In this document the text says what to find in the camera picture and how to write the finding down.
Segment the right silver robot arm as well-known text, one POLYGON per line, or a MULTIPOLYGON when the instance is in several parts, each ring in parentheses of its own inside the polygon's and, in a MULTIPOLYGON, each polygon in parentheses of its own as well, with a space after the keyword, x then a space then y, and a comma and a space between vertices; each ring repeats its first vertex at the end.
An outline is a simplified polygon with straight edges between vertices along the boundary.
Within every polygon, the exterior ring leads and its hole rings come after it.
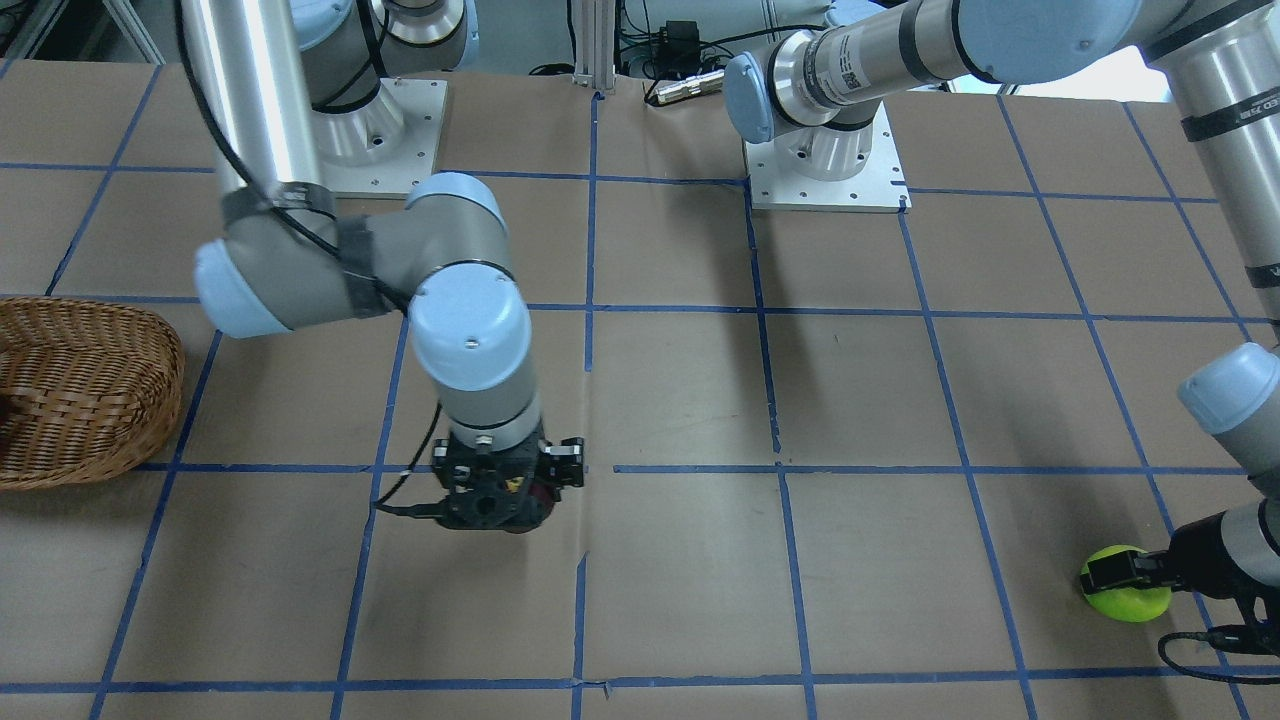
POLYGON ((509 265, 495 195, 435 173, 399 211, 337 211, 310 118, 302 49, 283 1, 178 1, 188 86, 218 149, 224 233, 195 256, 195 288, 225 336, 251 338, 398 311, 435 387, 435 419, 399 474, 421 461, 430 503, 372 509, 453 530, 524 533, 585 482, 584 438, 547 441, 532 319, 509 265))

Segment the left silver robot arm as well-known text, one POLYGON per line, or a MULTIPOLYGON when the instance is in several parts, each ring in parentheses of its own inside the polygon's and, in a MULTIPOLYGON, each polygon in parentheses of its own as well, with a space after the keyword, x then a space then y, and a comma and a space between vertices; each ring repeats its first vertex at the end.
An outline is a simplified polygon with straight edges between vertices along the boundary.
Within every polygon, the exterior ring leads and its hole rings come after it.
MULTIPOLYGON (((1061 79, 1124 47, 1165 74, 1235 238, 1251 286, 1277 323, 1279 155, 1275 1, 909 1, 852 24, 800 31, 724 76, 739 135, 764 143, 861 119, 884 96, 960 76, 1061 79)), ((1245 343, 1178 391, 1199 428, 1262 498, 1176 530, 1162 552, 1091 561, 1088 596, 1170 587, 1251 607, 1277 598, 1277 350, 1245 343)))

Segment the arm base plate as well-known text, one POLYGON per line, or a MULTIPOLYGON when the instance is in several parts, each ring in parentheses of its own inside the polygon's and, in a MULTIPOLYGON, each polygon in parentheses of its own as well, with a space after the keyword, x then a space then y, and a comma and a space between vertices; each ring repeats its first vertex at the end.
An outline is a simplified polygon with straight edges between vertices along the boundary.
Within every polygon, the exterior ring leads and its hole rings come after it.
POLYGON ((913 201, 881 100, 859 129, 799 129, 742 145, 753 204, 778 211, 905 213, 913 201))
POLYGON ((361 108, 311 111, 324 186, 339 199, 404 199, 436 169, 448 94, 443 79, 385 78, 361 108))

